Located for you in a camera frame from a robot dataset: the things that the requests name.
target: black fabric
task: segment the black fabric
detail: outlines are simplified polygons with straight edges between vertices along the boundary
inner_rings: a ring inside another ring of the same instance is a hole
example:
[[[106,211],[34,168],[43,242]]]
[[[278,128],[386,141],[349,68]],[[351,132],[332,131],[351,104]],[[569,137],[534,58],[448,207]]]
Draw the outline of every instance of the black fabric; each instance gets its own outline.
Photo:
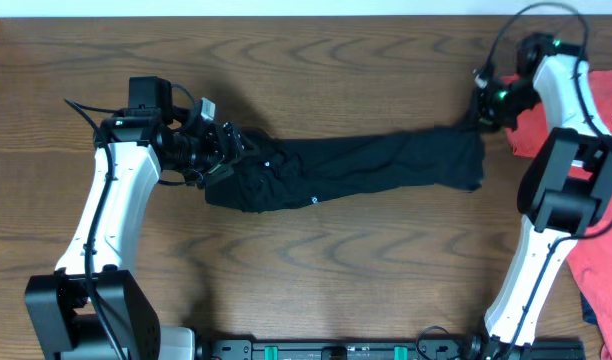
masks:
[[[243,159],[234,175],[207,187],[207,203],[244,212],[295,209],[400,186],[442,184],[474,191],[484,176],[484,144],[477,131],[436,127],[304,140],[244,133],[260,154]]]

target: white wall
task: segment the white wall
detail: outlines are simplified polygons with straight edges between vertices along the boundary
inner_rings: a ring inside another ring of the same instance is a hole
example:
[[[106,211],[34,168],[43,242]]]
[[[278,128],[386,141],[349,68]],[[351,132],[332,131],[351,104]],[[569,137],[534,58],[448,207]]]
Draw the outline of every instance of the white wall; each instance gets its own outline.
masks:
[[[513,14],[538,0],[0,0],[0,17]],[[612,14],[612,0],[560,0]],[[558,13],[551,8],[531,13]]]

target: table surface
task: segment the table surface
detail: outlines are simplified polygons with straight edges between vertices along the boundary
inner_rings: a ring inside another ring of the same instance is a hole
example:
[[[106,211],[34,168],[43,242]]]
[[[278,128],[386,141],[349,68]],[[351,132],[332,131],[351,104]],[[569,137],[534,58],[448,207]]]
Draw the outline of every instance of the table surface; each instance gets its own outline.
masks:
[[[282,138],[449,124],[505,20],[0,20],[0,359],[40,358],[24,288],[29,276],[51,273],[91,184],[91,130],[63,97],[119,108],[130,76],[155,74],[212,99],[222,121]],[[612,17],[591,24],[592,67],[612,69]],[[558,29],[566,39],[579,36],[576,26],[560,17],[520,21],[499,49],[501,69],[512,68],[514,44],[531,31]],[[136,277],[162,323],[207,334],[470,331],[514,254],[515,193],[529,164],[502,134],[485,141],[486,178],[470,194],[401,188],[244,214],[206,205],[196,189],[156,187]],[[579,302],[564,266],[538,334],[579,336],[594,359],[601,337],[582,322]]]

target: folded fabric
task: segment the folded fabric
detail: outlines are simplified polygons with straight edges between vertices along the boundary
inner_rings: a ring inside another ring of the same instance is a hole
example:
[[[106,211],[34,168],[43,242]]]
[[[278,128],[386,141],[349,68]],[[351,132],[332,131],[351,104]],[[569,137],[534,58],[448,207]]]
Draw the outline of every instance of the folded fabric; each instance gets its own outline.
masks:
[[[602,121],[612,131],[612,71],[595,71],[589,84]],[[525,111],[518,120],[517,131],[507,130],[508,140],[515,155],[534,157],[548,137],[548,126],[543,106]],[[580,169],[572,169],[572,176],[583,176]],[[602,220],[588,233],[604,228],[612,219],[612,199]],[[596,239],[580,241],[566,259],[573,277],[597,315],[604,337],[603,360],[612,359],[612,230]]]
[[[474,191],[484,177],[484,143],[476,131],[448,127],[390,135],[278,140],[244,131],[257,156],[209,186],[206,202],[263,212],[295,209],[358,193],[441,184]]]

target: red cloth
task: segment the red cloth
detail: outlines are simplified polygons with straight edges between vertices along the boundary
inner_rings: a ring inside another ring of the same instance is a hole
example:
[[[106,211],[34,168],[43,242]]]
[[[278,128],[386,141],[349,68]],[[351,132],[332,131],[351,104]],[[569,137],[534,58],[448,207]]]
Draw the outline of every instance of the red cloth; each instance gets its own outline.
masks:
[[[612,132],[612,71],[592,72],[589,84],[599,115]],[[525,111],[517,122],[517,131],[506,130],[513,153],[535,157],[548,137],[543,106],[540,104],[532,111]],[[572,169],[571,174],[583,176],[580,169]],[[605,227],[611,219],[612,199],[602,220],[587,232]],[[612,360],[612,230],[594,240],[579,241],[566,261],[577,285],[597,315],[605,342],[601,358]]]

